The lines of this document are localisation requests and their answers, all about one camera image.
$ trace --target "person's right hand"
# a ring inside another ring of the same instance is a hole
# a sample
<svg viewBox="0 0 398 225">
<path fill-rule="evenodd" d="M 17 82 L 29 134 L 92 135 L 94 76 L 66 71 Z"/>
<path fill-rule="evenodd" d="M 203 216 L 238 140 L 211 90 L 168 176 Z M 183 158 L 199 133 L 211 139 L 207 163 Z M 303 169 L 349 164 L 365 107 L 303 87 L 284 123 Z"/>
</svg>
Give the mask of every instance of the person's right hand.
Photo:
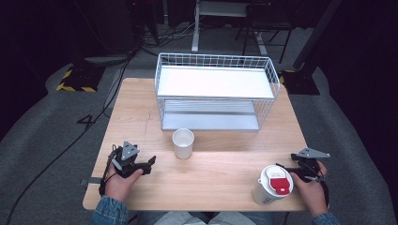
<svg viewBox="0 0 398 225">
<path fill-rule="evenodd" d="M 320 171 L 322 172 L 319 173 L 319 175 L 326 175 L 328 170 L 326 169 L 325 165 L 320 161 L 318 161 L 318 165 Z M 327 213 L 328 206 L 326 205 L 325 194 L 321 184 L 316 181 L 305 183 L 294 172 L 291 172 L 290 175 L 292 176 L 293 182 L 298 188 L 301 199 L 307 205 L 308 210 L 310 210 L 311 215 L 316 217 L 323 213 Z"/>
</svg>

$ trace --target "wooden table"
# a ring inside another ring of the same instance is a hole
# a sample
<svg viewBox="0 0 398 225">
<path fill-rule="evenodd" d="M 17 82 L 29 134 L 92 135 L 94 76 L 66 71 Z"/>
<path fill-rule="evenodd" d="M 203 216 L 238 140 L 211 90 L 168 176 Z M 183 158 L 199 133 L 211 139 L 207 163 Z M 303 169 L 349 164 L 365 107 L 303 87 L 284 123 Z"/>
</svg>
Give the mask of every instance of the wooden table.
<svg viewBox="0 0 398 225">
<path fill-rule="evenodd" d="M 138 144 L 136 162 L 157 156 L 152 173 L 131 188 L 131 210 L 184 211 L 299 211 L 306 210 L 296 189 L 283 200 L 258 205 L 252 189 L 261 171 L 280 163 L 297 167 L 290 158 L 306 147 L 286 90 L 274 103 L 260 131 L 193 131 L 193 154 L 178 159 L 173 131 L 162 131 L 153 79 L 123 81 L 92 177 L 102 177 L 112 145 Z M 89 184 L 84 208 L 93 210 L 100 195 Z"/>
</svg>

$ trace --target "gray carpet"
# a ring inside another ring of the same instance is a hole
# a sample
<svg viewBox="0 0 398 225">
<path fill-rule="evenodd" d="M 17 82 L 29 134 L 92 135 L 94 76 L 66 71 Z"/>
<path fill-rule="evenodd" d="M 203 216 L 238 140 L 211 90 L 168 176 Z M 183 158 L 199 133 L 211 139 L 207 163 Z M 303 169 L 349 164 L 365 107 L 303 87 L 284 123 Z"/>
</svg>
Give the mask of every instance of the gray carpet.
<svg viewBox="0 0 398 225">
<path fill-rule="evenodd" d="M 311 29 L 293 32 L 282 64 L 292 68 Z M 239 55 L 243 37 L 235 41 L 237 29 L 207 29 L 201 33 L 199 53 Z M 174 40 L 154 53 L 189 53 L 191 36 Z M 278 62 L 280 48 L 268 48 Z M 248 55 L 258 55 L 255 46 Z M 157 57 L 138 52 L 124 77 L 153 78 Z M 15 124 L 0 143 L 0 224 L 5 224 L 12 205 L 27 185 L 84 131 L 77 121 L 88 114 L 96 117 L 121 66 L 106 68 L 97 93 L 55 91 L 69 65 L 47 81 L 49 94 Z M 314 80 L 320 96 L 290 95 L 309 147 L 331 154 L 324 160 L 329 169 L 330 211 L 342 224 L 397 224 L 386 183 L 369 158 L 358 134 L 329 95 L 328 81 L 318 69 Z M 87 224 L 91 212 L 83 206 L 83 178 L 91 175 L 109 118 L 101 116 L 85 135 L 60 157 L 23 195 L 10 224 Z M 284 213 L 276 213 L 282 224 Z M 308 212 L 290 214 L 288 224 L 310 224 Z"/>
</svg>

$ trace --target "chair leg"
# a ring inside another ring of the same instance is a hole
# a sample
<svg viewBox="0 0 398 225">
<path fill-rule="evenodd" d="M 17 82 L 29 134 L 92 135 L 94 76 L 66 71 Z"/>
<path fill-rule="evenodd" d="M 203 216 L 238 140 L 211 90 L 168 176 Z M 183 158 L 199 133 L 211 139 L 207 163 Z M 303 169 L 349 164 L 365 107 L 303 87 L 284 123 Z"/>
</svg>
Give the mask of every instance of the chair leg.
<svg viewBox="0 0 398 225">
<path fill-rule="evenodd" d="M 289 33 L 287 33 L 287 37 L 286 37 L 286 41 L 284 42 L 284 46 L 283 46 L 283 50 L 282 50 L 282 55 L 281 55 L 281 59 L 279 60 L 279 63 L 282 62 L 283 56 L 284 56 L 284 51 L 286 50 L 287 47 L 287 42 L 289 41 L 290 38 L 290 34 L 292 33 L 292 29 L 289 30 Z"/>
<path fill-rule="evenodd" d="M 247 42 L 248 42 L 248 35 L 249 35 L 249 26 L 246 27 L 245 42 L 243 43 L 243 52 L 242 52 L 242 55 L 245 55 L 245 52 L 246 52 L 246 44 L 247 44 Z"/>
</svg>

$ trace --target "person's left hand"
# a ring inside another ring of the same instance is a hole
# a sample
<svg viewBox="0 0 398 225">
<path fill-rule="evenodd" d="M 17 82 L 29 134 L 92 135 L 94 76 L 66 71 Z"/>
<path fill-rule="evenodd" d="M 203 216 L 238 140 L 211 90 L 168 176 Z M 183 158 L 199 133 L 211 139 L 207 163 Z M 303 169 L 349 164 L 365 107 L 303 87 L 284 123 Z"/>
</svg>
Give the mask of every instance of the person's left hand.
<svg viewBox="0 0 398 225">
<path fill-rule="evenodd" d="M 105 195 L 118 201 L 124 202 L 130 193 L 131 186 L 138 180 L 138 178 L 140 178 L 143 172 L 144 171 L 142 169 L 137 170 L 131 176 L 125 179 L 119 176 L 119 174 L 115 174 L 115 166 L 113 163 L 111 163 L 107 175 L 108 181 L 106 182 L 105 186 Z"/>
</svg>

